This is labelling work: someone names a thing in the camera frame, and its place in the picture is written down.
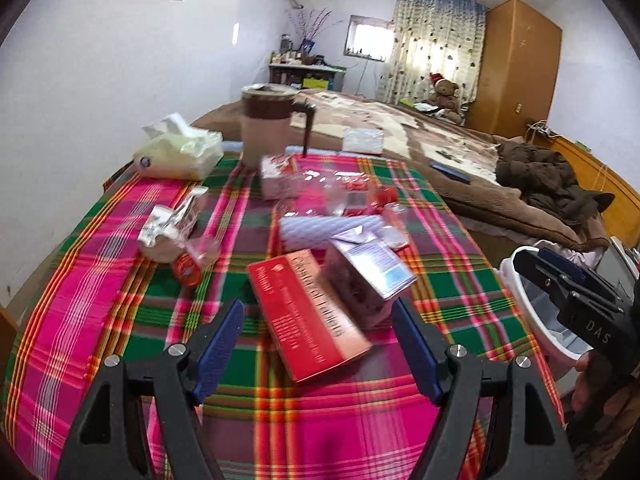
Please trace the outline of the right hand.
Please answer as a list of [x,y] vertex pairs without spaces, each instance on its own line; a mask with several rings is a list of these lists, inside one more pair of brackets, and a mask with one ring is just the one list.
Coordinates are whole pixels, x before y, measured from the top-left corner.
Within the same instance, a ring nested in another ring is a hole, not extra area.
[[599,352],[590,350],[579,358],[575,370],[578,376],[570,405],[573,411],[578,413],[590,403],[591,397],[606,382],[610,376],[611,367]]

